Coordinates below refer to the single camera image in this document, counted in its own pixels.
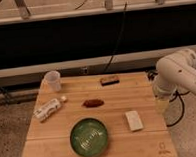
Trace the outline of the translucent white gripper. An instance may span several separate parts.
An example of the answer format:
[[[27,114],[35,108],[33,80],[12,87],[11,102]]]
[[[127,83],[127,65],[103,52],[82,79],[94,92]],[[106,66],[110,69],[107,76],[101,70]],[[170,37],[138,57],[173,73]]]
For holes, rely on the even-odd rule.
[[[158,113],[163,114],[168,107],[170,95],[167,93],[155,92],[155,106]]]

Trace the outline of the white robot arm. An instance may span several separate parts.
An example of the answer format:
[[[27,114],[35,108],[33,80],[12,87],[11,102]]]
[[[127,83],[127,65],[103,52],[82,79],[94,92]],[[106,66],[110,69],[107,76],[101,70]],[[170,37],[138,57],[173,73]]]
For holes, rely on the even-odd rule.
[[[160,58],[152,82],[157,113],[163,114],[178,86],[196,95],[196,52],[190,48]]]

